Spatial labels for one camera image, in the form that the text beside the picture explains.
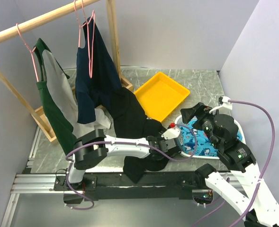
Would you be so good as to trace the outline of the black t shirt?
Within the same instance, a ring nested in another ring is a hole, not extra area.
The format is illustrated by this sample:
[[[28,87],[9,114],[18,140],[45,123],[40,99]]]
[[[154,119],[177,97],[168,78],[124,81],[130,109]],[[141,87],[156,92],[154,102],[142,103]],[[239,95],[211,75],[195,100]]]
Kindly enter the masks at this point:
[[[140,139],[148,136],[159,137],[166,129],[162,124],[149,118],[136,96],[125,87],[112,93],[109,113],[113,118],[118,138]],[[163,170],[168,158],[156,152],[157,159],[125,157],[123,172],[134,183],[139,182],[144,172]]]

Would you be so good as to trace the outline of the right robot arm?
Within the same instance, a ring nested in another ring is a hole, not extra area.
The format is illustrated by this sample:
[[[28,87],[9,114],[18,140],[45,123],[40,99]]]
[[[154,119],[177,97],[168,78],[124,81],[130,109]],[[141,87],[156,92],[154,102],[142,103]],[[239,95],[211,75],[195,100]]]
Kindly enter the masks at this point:
[[[271,144],[268,158],[260,169],[250,148],[237,138],[239,127],[232,116],[217,113],[218,109],[232,110],[234,100],[224,96],[220,105],[214,108],[197,103],[192,108],[181,109],[182,121],[188,123],[196,118],[193,128],[201,130],[217,150],[219,160],[238,180],[245,194],[240,193],[215,170],[205,164],[196,170],[195,183],[198,187],[210,188],[218,193],[240,216],[231,224],[235,226],[241,220],[246,227],[279,227],[279,204],[263,179],[270,162],[274,142],[275,127],[270,114],[267,115],[271,126]]]

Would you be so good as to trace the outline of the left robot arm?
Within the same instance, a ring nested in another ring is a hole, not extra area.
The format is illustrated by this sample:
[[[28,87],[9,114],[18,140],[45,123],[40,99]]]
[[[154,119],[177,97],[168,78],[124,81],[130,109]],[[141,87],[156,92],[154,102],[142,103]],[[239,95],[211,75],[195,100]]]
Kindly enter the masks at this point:
[[[85,171],[92,169],[107,157],[135,157],[148,161],[170,159],[181,151],[181,132],[178,128],[165,130],[159,136],[140,139],[117,138],[94,130],[80,138],[66,155],[69,166],[65,176],[55,180],[55,191],[80,190]]]

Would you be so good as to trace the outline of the pink wire hanger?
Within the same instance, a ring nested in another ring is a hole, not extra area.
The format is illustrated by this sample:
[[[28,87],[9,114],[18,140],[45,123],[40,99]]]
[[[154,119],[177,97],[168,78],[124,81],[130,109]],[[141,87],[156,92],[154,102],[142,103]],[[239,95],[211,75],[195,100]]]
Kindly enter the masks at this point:
[[[92,15],[90,17],[90,20],[87,21],[87,40],[88,40],[88,58],[89,58],[89,77],[92,78],[93,75],[93,57],[94,57],[94,36],[95,36],[95,11],[92,11]],[[92,25],[92,38],[91,38],[91,44],[89,44],[90,41],[90,34],[89,34],[89,23],[93,22]]]

